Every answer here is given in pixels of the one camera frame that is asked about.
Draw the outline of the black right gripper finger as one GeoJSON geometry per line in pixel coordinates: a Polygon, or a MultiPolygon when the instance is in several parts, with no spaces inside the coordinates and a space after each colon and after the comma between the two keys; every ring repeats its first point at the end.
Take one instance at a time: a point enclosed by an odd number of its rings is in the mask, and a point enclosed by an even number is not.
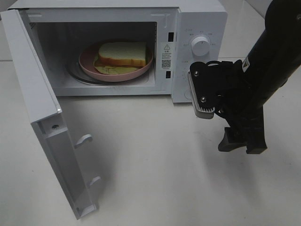
{"type": "Polygon", "coordinates": [[[247,130],[247,154],[261,154],[267,149],[264,127],[251,128],[247,130]]]}
{"type": "Polygon", "coordinates": [[[246,146],[246,140],[239,132],[230,127],[224,128],[224,137],[218,145],[220,152],[230,152],[244,146],[246,146]]]}

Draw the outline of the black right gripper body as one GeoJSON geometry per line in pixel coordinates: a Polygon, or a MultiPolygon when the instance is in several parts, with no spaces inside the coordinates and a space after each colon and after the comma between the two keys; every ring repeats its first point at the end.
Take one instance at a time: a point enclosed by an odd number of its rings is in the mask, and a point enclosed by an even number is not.
{"type": "Polygon", "coordinates": [[[224,118],[228,127],[239,132],[247,141],[247,130],[264,127],[263,107],[247,110],[252,95],[252,85],[243,78],[243,61],[221,61],[211,67],[217,81],[214,82],[218,99],[215,113],[224,118]]]}

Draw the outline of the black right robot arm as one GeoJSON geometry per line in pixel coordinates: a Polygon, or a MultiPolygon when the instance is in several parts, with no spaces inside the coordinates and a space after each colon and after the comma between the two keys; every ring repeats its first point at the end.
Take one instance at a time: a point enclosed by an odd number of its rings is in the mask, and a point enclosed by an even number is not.
{"type": "Polygon", "coordinates": [[[263,105],[301,64],[301,3],[274,0],[265,16],[265,30],[244,61],[237,61],[220,92],[217,115],[228,127],[218,149],[246,147],[248,154],[266,150],[263,105]]]}

